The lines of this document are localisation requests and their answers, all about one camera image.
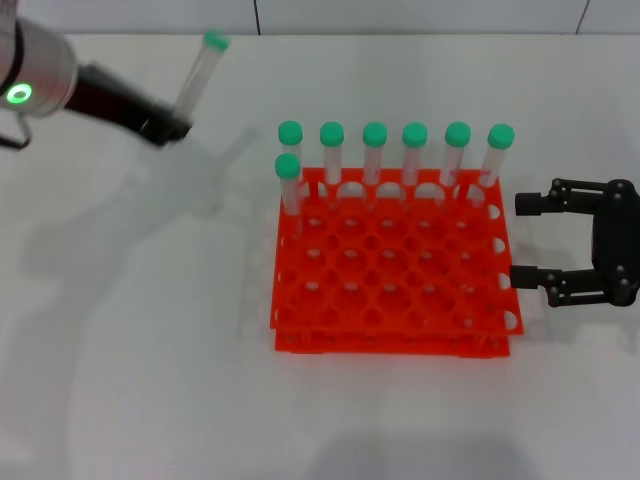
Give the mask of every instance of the test tube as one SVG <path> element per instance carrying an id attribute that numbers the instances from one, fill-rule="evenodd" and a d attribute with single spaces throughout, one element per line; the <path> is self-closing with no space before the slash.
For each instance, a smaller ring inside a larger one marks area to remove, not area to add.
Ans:
<path id="1" fill-rule="evenodd" d="M 338 122 L 325 123 L 320 128 L 320 143 L 324 145 L 324 181 L 337 185 L 342 180 L 342 143 L 344 128 Z"/>
<path id="2" fill-rule="evenodd" d="M 418 171 L 422 162 L 422 151 L 427 143 L 427 127 L 413 122 L 404 127 L 402 141 L 404 143 L 404 161 L 402 162 L 402 184 L 416 185 Z"/>
<path id="3" fill-rule="evenodd" d="M 230 43 L 230 39 L 215 32 L 204 34 L 200 53 L 196 57 L 193 67 L 191 67 L 191 71 L 182 86 L 178 100 L 176 100 L 174 107 L 176 114 L 185 118 L 191 117 L 218 60 L 229 48 Z"/>
<path id="4" fill-rule="evenodd" d="M 387 143 L 387 127 L 380 122 L 371 122 L 364 127 L 364 177 L 366 185 L 375 185 L 380 181 L 382 167 L 382 147 Z"/>
<path id="5" fill-rule="evenodd" d="M 300 160 L 293 153 L 283 153 L 276 159 L 276 175 L 280 178 L 282 204 L 287 215 L 300 215 Z"/>
<path id="6" fill-rule="evenodd" d="M 464 147 L 471 140 L 471 128 L 463 122 L 454 122 L 447 128 L 445 135 L 447 143 L 444 152 L 444 165 L 440 171 L 440 183 L 452 187 L 456 183 L 458 170 L 462 164 Z"/>
<path id="7" fill-rule="evenodd" d="M 492 187 L 496 183 L 507 150 L 513 145 L 515 138 L 516 132 L 509 125 L 498 123 L 491 128 L 487 140 L 489 142 L 487 153 L 482 162 L 481 186 Z"/>
<path id="8" fill-rule="evenodd" d="M 298 160 L 302 159 L 302 125 L 293 120 L 282 122 L 278 127 L 278 138 L 283 153 L 293 153 Z"/>

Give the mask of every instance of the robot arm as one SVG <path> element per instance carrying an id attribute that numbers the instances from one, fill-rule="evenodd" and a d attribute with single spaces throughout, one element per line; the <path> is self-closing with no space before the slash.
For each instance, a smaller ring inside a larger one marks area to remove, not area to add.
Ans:
<path id="1" fill-rule="evenodd" d="M 16 17 L 16 5 L 0 0 L 0 108 L 18 114 L 25 138 L 0 136 L 0 146 L 26 147 L 31 133 L 25 117 L 63 109 L 119 125 L 157 146 L 187 135 L 187 118 L 97 65 L 78 65 L 62 35 Z"/>

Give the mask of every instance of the white tabletop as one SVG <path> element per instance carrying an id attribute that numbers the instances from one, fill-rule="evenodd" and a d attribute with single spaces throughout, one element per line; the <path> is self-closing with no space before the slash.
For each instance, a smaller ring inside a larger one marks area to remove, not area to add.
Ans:
<path id="1" fill-rule="evenodd" d="M 197 37 L 74 37 L 173 100 Z M 400 132 L 439 165 L 468 122 L 517 129 L 502 173 L 514 260 L 588 268 L 590 221 L 516 218 L 556 176 L 640 180 L 638 37 L 238 37 L 181 145 L 67 113 L 0 161 L 0 478 L 628 479 L 640 471 L 637 307 L 551 310 L 499 360 L 276 353 L 268 329 L 277 125 Z"/>

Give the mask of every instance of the white wall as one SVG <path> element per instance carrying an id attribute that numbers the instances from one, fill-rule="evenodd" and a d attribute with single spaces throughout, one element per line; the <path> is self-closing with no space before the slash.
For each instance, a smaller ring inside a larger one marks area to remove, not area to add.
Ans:
<path id="1" fill-rule="evenodd" d="M 587 0 L 255 0 L 261 33 L 575 33 Z M 20 0 L 67 32 L 257 33 L 254 0 Z M 580 33 L 640 33 L 640 0 L 591 0 Z"/>
<path id="2" fill-rule="evenodd" d="M 586 0 L 257 0 L 262 33 L 575 33 Z"/>
<path id="3" fill-rule="evenodd" d="M 591 0 L 581 33 L 640 33 L 640 0 Z"/>
<path id="4" fill-rule="evenodd" d="M 20 0 L 19 11 L 71 32 L 257 33 L 253 0 Z"/>

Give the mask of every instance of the test tube cap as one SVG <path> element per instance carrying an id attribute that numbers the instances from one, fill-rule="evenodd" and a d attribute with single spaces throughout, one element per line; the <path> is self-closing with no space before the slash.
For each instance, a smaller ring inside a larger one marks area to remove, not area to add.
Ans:
<path id="1" fill-rule="evenodd" d="M 497 150 L 506 150 L 516 138 L 516 131 L 510 125 L 498 123 L 489 131 L 489 145 Z"/>
<path id="2" fill-rule="evenodd" d="M 300 160 L 295 153 L 283 153 L 276 158 L 276 175 L 283 180 L 293 180 L 300 175 Z"/>
<path id="3" fill-rule="evenodd" d="M 202 37 L 202 43 L 207 48 L 224 52 L 227 50 L 227 48 L 229 48 L 231 39 L 229 37 L 225 37 L 224 35 L 220 35 L 218 32 L 209 30 Z"/>
<path id="4" fill-rule="evenodd" d="M 362 133 L 362 141 L 367 147 L 382 147 L 387 143 L 387 127 L 380 122 L 367 123 Z"/>
<path id="5" fill-rule="evenodd" d="M 447 127 L 444 140 L 452 147 L 464 148 L 471 141 L 471 127 L 464 122 L 453 122 Z"/>
<path id="6" fill-rule="evenodd" d="M 302 125 L 293 120 L 282 122 L 278 127 L 280 143 L 293 147 L 302 142 Z"/>
<path id="7" fill-rule="evenodd" d="M 427 127 L 422 123 L 412 122 L 404 127 L 402 141 L 407 147 L 420 148 L 427 143 L 427 136 Z"/>
<path id="8" fill-rule="evenodd" d="M 339 147 L 344 142 L 344 128 L 338 122 L 327 122 L 320 127 L 320 143 L 325 147 Z"/>

